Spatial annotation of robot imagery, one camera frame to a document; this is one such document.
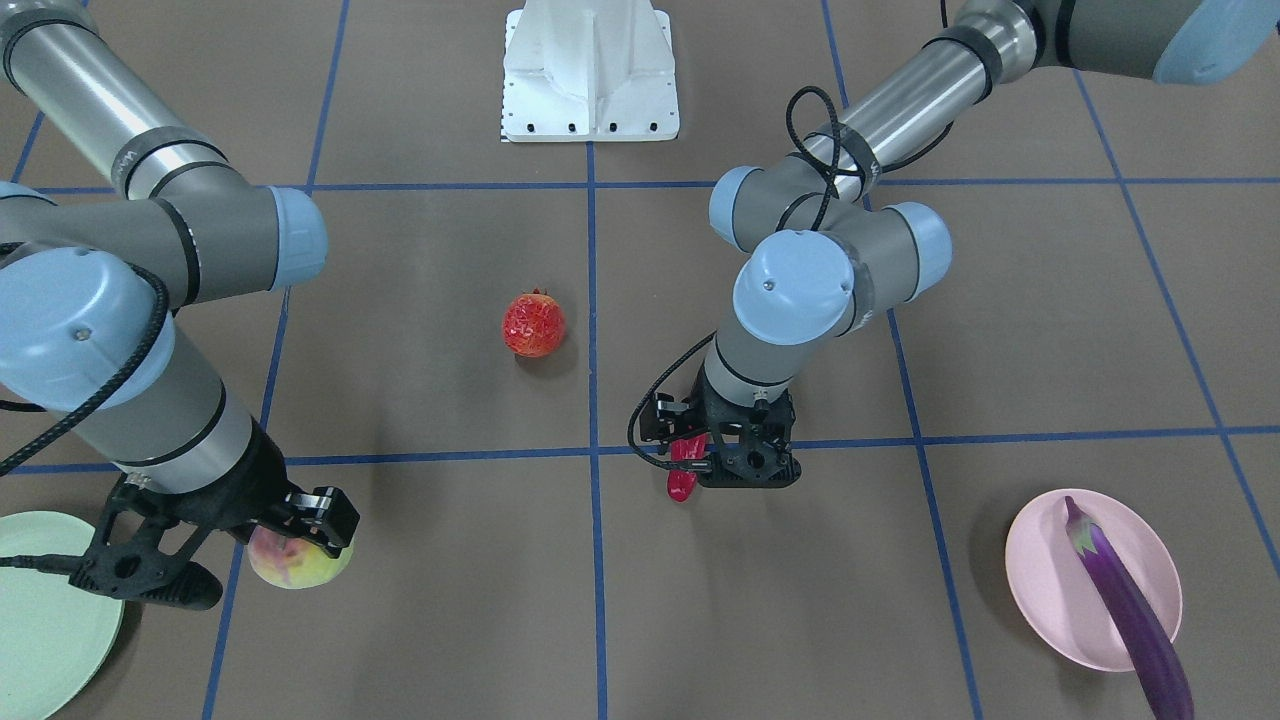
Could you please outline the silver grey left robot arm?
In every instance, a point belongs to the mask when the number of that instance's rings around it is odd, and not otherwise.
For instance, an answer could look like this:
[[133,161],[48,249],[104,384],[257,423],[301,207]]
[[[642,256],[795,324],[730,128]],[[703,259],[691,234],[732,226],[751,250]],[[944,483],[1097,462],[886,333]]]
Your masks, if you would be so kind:
[[1158,85],[1212,85],[1275,31],[1275,1],[966,1],[864,99],[800,135],[772,168],[739,167],[713,188],[710,227],[748,258],[730,310],[701,340],[686,398],[652,387],[630,448],[667,471],[672,500],[695,486],[774,489],[801,474],[790,384],[826,342],[908,304],[948,272],[954,242],[919,202],[868,210],[887,176],[923,159],[969,108],[1056,67]]

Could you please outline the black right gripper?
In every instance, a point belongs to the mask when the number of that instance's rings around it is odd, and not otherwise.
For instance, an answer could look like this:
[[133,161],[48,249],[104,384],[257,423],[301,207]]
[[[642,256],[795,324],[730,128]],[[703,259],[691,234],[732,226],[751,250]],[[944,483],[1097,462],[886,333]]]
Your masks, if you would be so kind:
[[166,495],[120,478],[68,582],[114,600],[204,611],[224,594],[221,580],[193,560],[212,533],[244,543],[264,527],[340,557],[360,519],[340,488],[303,492],[291,483],[282,451],[255,425],[242,457],[204,488]]

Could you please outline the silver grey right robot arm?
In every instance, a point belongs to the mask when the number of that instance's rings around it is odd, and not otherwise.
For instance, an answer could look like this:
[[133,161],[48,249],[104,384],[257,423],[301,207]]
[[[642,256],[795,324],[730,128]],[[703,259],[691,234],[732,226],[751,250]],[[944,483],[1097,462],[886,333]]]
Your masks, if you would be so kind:
[[3,186],[3,386],[10,410],[54,418],[3,471],[74,433],[122,474],[78,555],[3,566],[205,610],[223,585],[195,553],[224,532],[274,585],[330,582],[351,559],[358,511],[335,487],[289,480],[282,451],[175,322],[195,304],[312,279],[328,252],[317,206],[251,184],[78,1],[5,1],[3,77],[120,195],[63,206]]

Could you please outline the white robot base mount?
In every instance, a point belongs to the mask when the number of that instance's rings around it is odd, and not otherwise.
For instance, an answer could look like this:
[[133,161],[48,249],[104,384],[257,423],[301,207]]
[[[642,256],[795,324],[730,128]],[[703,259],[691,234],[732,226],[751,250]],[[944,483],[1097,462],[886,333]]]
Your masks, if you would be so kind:
[[649,1],[527,1],[504,20],[500,140],[678,137],[669,14]]

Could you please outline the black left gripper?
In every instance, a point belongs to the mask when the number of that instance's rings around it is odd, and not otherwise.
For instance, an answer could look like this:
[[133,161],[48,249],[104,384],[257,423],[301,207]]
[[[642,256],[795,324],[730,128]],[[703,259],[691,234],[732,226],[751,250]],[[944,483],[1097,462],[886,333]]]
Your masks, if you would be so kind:
[[[803,473],[791,445],[795,411],[791,393],[777,400],[758,398],[739,406],[721,397],[710,386],[698,386],[682,401],[652,393],[652,441],[667,454],[668,470],[684,465],[699,474],[705,488],[780,489]],[[701,461],[672,462],[669,443],[708,433]]]

